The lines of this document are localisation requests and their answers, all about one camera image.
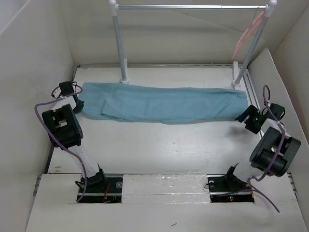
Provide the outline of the light blue trousers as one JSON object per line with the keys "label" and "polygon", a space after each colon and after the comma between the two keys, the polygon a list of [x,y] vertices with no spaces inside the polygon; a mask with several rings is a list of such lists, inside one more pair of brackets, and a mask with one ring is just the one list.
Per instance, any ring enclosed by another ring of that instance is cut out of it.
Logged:
{"label": "light blue trousers", "polygon": [[247,94],[224,88],[158,88],[84,83],[79,99],[91,119],[166,124],[233,120],[248,108]]}

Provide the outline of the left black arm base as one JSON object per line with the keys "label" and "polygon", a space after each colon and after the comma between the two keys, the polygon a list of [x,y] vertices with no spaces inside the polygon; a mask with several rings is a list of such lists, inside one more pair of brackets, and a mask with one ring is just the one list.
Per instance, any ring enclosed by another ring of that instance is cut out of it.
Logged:
{"label": "left black arm base", "polygon": [[[83,184],[76,181],[79,191],[78,200],[83,195]],[[84,196],[77,203],[121,203],[122,202],[122,175],[108,175],[107,184],[102,187],[87,187]]]}

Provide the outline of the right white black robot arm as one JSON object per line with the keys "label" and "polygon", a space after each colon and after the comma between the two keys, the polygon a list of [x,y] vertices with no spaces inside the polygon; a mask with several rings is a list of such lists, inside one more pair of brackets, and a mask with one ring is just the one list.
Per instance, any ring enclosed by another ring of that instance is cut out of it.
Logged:
{"label": "right white black robot arm", "polygon": [[285,116],[285,108],[272,103],[263,111],[249,106],[235,120],[245,123],[245,129],[263,136],[254,148],[249,162],[231,166],[226,175],[221,177],[223,186],[231,191],[246,188],[246,181],[251,177],[281,177],[290,167],[301,142],[290,136],[284,129],[281,119]]}

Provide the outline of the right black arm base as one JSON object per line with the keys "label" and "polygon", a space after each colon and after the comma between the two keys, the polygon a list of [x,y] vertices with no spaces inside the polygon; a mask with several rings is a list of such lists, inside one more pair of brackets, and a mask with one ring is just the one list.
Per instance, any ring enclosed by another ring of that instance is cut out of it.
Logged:
{"label": "right black arm base", "polygon": [[254,203],[253,192],[242,181],[210,175],[204,188],[209,191],[211,203]]}

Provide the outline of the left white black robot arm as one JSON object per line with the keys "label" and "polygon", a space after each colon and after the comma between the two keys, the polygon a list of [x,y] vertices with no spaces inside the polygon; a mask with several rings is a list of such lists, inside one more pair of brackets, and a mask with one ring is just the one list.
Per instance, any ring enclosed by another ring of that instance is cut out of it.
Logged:
{"label": "left white black robot arm", "polygon": [[49,138],[53,146],[68,151],[82,171],[83,177],[76,184],[89,191],[101,192],[106,189],[108,180],[82,145],[84,135],[76,115],[82,111],[84,102],[78,99],[77,87],[76,83],[70,81],[60,83],[52,91],[52,97],[57,102],[52,109],[42,113],[42,121],[50,131]]}

